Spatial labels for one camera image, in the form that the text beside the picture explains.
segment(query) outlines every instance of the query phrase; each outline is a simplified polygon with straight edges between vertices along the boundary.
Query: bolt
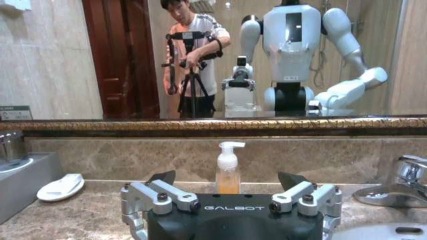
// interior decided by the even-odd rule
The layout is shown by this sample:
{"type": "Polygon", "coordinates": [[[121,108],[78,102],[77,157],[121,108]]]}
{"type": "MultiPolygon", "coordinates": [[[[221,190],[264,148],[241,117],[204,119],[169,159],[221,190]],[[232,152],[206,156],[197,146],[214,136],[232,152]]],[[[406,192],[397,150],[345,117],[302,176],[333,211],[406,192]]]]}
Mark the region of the bolt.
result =
{"type": "Polygon", "coordinates": [[[309,195],[304,195],[304,196],[301,197],[301,200],[302,200],[305,203],[313,203],[314,198],[313,198],[313,196],[309,194],[309,195]]]}
{"type": "Polygon", "coordinates": [[[158,202],[164,202],[165,200],[168,200],[168,194],[165,192],[160,192],[157,194],[157,200],[158,202]]]}
{"type": "Polygon", "coordinates": [[[192,213],[194,213],[194,212],[198,211],[200,207],[201,207],[200,202],[198,202],[198,201],[193,201],[193,202],[190,203],[190,205],[189,205],[189,211],[190,211],[192,213]]]}
{"type": "Polygon", "coordinates": [[[280,213],[281,210],[280,205],[274,202],[268,205],[268,209],[273,214],[280,213]]]}

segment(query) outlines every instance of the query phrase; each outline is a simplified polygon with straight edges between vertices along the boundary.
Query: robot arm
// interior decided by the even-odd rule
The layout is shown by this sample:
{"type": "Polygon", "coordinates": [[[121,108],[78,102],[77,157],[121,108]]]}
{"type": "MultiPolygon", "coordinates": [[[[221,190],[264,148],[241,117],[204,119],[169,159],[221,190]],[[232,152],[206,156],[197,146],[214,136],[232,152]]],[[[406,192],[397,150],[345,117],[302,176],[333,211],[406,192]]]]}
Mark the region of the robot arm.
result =
{"type": "Polygon", "coordinates": [[[232,69],[232,77],[221,82],[221,89],[246,88],[254,90],[256,83],[253,81],[253,68],[250,66],[253,60],[253,51],[262,34],[262,22],[254,15],[242,18],[240,28],[240,46],[241,55],[237,57],[237,65],[232,69]]]}
{"type": "Polygon", "coordinates": [[[253,51],[262,34],[262,25],[254,15],[248,15],[241,21],[240,46],[241,55],[245,56],[246,64],[252,64],[253,51]]]}
{"type": "Polygon", "coordinates": [[[350,32],[350,22],[342,10],[332,8],[322,16],[322,26],[326,39],[333,43],[342,59],[349,63],[360,77],[342,81],[321,92],[313,98],[322,109],[338,109],[352,104],[364,94],[365,90],[381,85],[388,75],[381,67],[368,68],[364,63],[360,44],[350,32]]]}

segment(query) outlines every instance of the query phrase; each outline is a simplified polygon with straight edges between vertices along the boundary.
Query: white soap dish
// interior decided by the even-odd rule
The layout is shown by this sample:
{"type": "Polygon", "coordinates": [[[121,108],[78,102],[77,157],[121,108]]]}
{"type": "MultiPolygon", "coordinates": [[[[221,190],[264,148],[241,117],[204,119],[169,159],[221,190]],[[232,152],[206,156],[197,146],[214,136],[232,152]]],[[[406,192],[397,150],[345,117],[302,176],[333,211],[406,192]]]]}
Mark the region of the white soap dish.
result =
{"type": "Polygon", "coordinates": [[[69,198],[82,188],[85,180],[81,174],[66,174],[60,180],[48,183],[37,192],[37,198],[45,202],[56,202],[69,198]]]}

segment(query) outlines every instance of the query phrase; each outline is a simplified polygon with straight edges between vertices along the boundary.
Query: black hair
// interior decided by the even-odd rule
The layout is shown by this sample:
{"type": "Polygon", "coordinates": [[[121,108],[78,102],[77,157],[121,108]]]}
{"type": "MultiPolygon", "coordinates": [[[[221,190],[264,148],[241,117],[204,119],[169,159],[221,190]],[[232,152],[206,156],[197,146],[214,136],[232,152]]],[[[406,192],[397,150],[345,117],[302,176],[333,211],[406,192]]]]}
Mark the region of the black hair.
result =
{"type": "Polygon", "coordinates": [[[161,4],[161,8],[168,10],[168,6],[169,4],[176,4],[176,3],[180,3],[180,2],[188,2],[188,0],[160,0],[160,4],[161,4]]]}

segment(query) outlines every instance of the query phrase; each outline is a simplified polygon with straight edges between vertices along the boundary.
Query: man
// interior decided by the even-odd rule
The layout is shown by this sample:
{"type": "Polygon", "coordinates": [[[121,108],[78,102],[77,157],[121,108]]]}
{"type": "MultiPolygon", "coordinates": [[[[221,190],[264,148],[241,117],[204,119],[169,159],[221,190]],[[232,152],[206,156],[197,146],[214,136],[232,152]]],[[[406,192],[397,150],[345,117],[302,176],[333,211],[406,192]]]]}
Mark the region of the man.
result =
{"type": "MultiPolygon", "coordinates": [[[[177,23],[172,26],[169,33],[184,33],[184,32],[210,32],[212,37],[214,37],[220,43],[222,49],[230,44],[230,37],[226,30],[216,22],[214,18],[206,14],[196,14],[189,9],[189,0],[160,0],[161,7],[168,11],[172,18],[177,23]]],[[[192,113],[192,99],[190,99],[190,83],[188,82],[186,89],[182,89],[185,74],[189,73],[189,68],[196,70],[198,60],[202,56],[216,53],[220,50],[220,45],[216,41],[208,42],[206,39],[197,39],[194,42],[194,49],[192,52],[185,52],[184,42],[181,40],[173,40],[174,46],[174,76],[176,82],[180,82],[178,91],[185,91],[182,109],[180,117],[185,118],[190,116],[192,113]],[[185,69],[178,67],[180,62],[186,61],[185,69]]],[[[166,59],[169,60],[169,47],[165,48],[166,59]]],[[[217,92],[216,78],[214,78],[214,62],[213,60],[204,61],[206,67],[200,71],[200,79],[202,86],[205,88],[208,97],[204,96],[201,88],[194,83],[196,89],[196,117],[210,118],[213,115],[210,109],[210,103],[214,100],[214,94],[217,92]]],[[[162,83],[165,94],[168,94],[168,89],[170,87],[169,82],[170,69],[166,67],[162,74],[162,83]]]]}

